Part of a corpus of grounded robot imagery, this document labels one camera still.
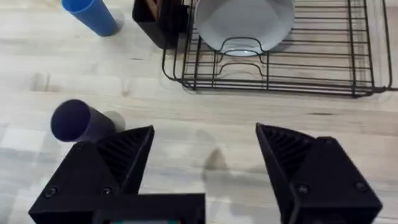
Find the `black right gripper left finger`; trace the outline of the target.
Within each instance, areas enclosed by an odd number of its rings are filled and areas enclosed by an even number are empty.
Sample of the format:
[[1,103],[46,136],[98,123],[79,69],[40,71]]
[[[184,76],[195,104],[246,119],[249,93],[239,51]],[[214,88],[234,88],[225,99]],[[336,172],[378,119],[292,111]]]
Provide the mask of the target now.
[[154,134],[144,126],[74,144],[28,214],[59,197],[138,194]]

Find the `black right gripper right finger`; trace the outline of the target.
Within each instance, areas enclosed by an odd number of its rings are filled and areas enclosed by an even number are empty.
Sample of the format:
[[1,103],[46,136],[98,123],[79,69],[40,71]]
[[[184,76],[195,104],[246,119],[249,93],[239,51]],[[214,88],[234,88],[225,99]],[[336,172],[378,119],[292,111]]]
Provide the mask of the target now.
[[339,142],[256,124],[281,223],[372,223],[383,205]]

